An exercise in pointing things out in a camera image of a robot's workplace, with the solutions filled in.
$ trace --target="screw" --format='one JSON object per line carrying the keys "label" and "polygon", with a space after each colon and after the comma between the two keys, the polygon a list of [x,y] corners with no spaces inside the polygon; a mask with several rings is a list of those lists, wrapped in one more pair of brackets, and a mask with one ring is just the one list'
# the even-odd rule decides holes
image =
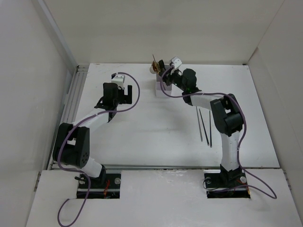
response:
{"label": "screw", "polygon": [[242,183],[246,183],[246,182],[247,182],[247,179],[246,179],[246,177],[242,176],[242,177],[240,177],[240,181],[241,181]]}
{"label": "screw", "polygon": [[81,180],[79,181],[79,184],[85,184],[84,177],[81,177]]}
{"label": "screw", "polygon": [[121,179],[119,178],[119,177],[117,177],[116,179],[115,179],[115,184],[120,184],[121,183]]}
{"label": "screw", "polygon": [[211,178],[208,176],[207,178],[205,178],[205,183],[207,184],[210,184],[212,181],[211,181]]}

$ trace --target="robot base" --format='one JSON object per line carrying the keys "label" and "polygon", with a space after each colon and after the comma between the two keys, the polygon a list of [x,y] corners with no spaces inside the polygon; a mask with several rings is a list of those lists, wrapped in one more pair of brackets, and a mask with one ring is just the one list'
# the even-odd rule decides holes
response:
{"label": "robot base", "polygon": [[226,192],[218,192],[223,189],[233,188],[239,185],[246,185],[246,176],[242,171],[237,170],[237,174],[227,179],[227,175],[224,171],[205,170],[203,187],[207,190],[207,198],[249,198],[250,192],[247,187],[241,187],[237,189],[231,189]]}
{"label": "robot base", "polygon": [[[87,189],[88,180],[84,175],[80,175],[77,199],[84,199]],[[119,199],[120,198],[120,185],[121,185],[121,173],[106,173],[104,181],[100,181],[96,178],[90,178],[91,186],[89,190],[89,199]]]}

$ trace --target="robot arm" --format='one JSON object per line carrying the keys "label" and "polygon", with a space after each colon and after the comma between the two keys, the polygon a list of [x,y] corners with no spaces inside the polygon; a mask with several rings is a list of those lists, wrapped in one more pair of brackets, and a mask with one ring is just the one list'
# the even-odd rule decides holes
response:
{"label": "robot arm", "polygon": [[[103,84],[103,97],[100,98],[94,109],[85,117],[71,123],[62,123],[59,126],[54,150],[53,160],[57,161],[60,147],[69,133],[69,131],[88,116],[100,113],[102,109],[116,110],[119,104],[131,104],[132,103],[132,86],[127,87],[127,95],[125,95],[124,89],[125,75],[113,74],[111,83]],[[72,165],[78,169],[81,169],[89,177],[104,181],[106,171],[103,165],[96,162],[90,157],[89,152],[89,134],[93,133],[96,129],[103,124],[110,122],[116,113],[104,113],[97,115],[96,117],[86,121],[78,127],[70,136],[68,143],[64,146],[61,162],[66,165]]]}
{"label": "robot arm", "polygon": [[[178,57],[173,58],[169,64],[163,60],[152,63],[152,70],[162,77],[167,86],[174,84],[180,88],[182,95],[194,94],[201,90],[196,86],[196,72],[192,69],[185,69],[181,72],[178,68],[182,64]],[[242,130],[243,119],[238,108],[228,97],[192,95],[183,98],[185,103],[191,106],[199,106],[212,111],[214,123],[222,138],[223,157],[221,171],[225,172],[228,178],[241,171],[237,161],[237,145],[240,131]]]}

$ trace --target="white table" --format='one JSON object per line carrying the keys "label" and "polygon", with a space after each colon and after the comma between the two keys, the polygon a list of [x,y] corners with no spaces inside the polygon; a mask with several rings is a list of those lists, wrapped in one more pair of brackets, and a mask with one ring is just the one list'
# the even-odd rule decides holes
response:
{"label": "white table", "polygon": [[[88,114],[103,95],[103,83],[111,74],[132,74],[141,87],[138,105],[91,135],[91,156],[102,164],[131,166],[202,166],[221,163],[221,137],[212,121],[213,147],[201,142],[195,107],[182,99],[156,98],[155,76],[149,64],[90,64],[76,119]],[[196,71],[197,86],[205,92],[234,93],[248,123],[240,158],[248,167],[279,167],[248,66],[182,65]],[[135,83],[133,101],[137,98]],[[173,95],[181,91],[173,88]],[[120,105],[118,109],[130,105]],[[201,109],[209,133],[208,111]]]}
{"label": "white table", "polygon": [[[277,194],[271,199],[254,189],[251,199],[207,199],[202,170],[123,171],[120,199],[87,200],[73,227],[302,227],[281,169],[254,169]],[[57,212],[76,198],[75,173],[43,171],[27,227],[57,227]],[[249,184],[267,192],[258,180]],[[61,221],[70,224],[82,199],[68,201]]]}

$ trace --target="mounting plate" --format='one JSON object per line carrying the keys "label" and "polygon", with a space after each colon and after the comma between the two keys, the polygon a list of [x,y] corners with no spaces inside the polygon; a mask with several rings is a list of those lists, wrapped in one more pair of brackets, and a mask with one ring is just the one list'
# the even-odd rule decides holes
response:
{"label": "mounting plate", "polygon": [[[85,198],[88,189],[87,178],[80,174],[80,179],[83,182],[79,182],[77,189],[77,199]],[[107,188],[107,196],[104,198],[104,190],[109,180],[109,186]],[[120,185],[121,185],[121,174],[120,173],[107,173],[106,179],[103,184],[100,181],[91,178],[91,186],[89,190],[89,199],[119,199],[120,198]]]}
{"label": "mounting plate", "polygon": [[205,187],[207,189],[207,198],[249,198],[250,192],[248,187],[241,187],[237,189],[232,189],[227,192],[218,192],[223,189],[233,188],[236,186],[244,185],[246,183],[242,183],[240,181],[241,177],[245,177],[245,173],[242,173],[237,178],[225,183],[221,178],[220,170],[205,170],[204,171],[204,179],[205,179]]}

